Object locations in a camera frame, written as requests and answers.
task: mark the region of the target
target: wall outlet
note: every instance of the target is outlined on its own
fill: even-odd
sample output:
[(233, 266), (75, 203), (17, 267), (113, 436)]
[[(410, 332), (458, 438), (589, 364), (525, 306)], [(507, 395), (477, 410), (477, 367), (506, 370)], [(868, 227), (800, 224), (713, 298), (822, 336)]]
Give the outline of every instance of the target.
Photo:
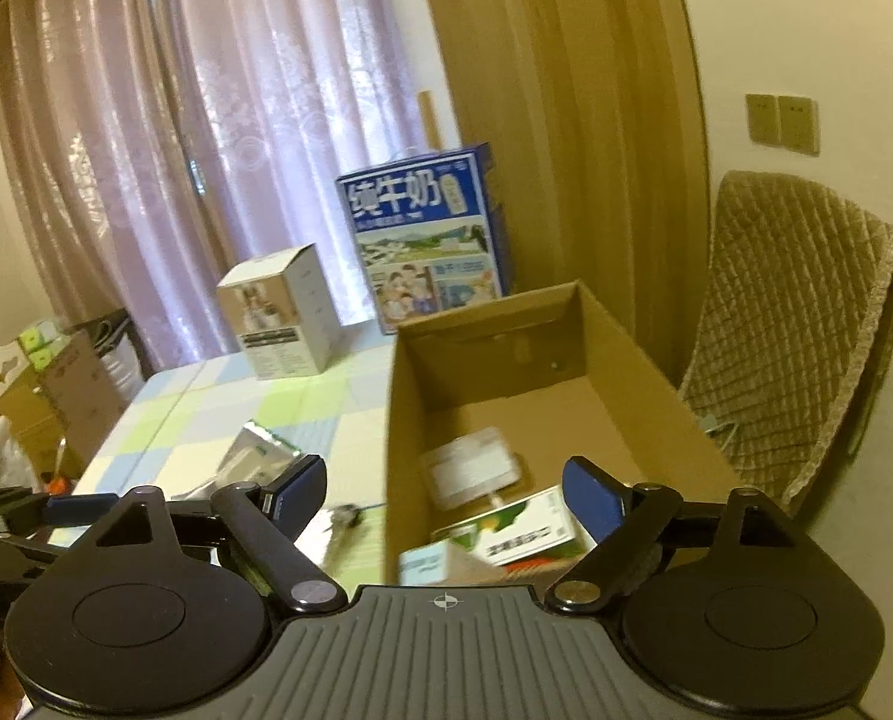
[(747, 122), (753, 143), (780, 145), (779, 103), (774, 95), (747, 95)]
[(819, 154), (819, 105), (811, 98), (779, 98), (783, 146), (803, 154)]

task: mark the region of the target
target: gray ribbed plate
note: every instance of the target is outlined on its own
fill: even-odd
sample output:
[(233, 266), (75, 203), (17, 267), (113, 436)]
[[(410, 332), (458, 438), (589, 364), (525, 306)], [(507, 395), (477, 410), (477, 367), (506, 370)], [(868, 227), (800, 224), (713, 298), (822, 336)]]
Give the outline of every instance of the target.
[[(598, 623), (545, 613), (524, 587), (367, 587), (349, 610), (291, 622), (270, 656), (246, 679), (200, 707), (173, 716), (176, 720), (709, 717), (644, 683)], [(64, 716), (39, 709), (32, 717)]]

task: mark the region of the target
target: yellow curtain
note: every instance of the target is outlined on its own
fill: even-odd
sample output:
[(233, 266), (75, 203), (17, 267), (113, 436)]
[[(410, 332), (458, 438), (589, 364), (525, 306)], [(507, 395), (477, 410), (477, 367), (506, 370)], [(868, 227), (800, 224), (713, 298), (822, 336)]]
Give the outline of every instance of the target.
[(709, 189), (682, 0), (430, 0), (466, 143), (490, 141), (520, 288), (582, 278), (674, 382)]

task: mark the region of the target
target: finger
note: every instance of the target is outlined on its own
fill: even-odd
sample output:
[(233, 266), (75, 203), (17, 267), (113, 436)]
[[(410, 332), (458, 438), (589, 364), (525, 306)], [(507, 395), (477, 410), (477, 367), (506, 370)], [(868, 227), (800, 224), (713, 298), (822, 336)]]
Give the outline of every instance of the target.
[(23, 688), (10, 664), (3, 660), (0, 668), (0, 720), (16, 720), (23, 703)]

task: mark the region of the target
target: plaid tablecloth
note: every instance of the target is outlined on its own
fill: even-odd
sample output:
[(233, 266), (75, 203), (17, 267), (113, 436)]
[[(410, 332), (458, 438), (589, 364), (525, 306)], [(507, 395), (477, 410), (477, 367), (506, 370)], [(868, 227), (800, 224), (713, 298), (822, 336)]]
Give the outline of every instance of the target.
[[(212, 476), (248, 419), (326, 459), (328, 505), (368, 507), (344, 549), (348, 591), (382, 581), (386, 420), (392, 338), (375, 322), (344, 329), (318, 376), (257, 381), (242, 354), (157, 373), (136, 396), (77, 485), (126, 493), (157, 485), (167, 498)], [(59, 537), (71, 542), (77, 532)]]

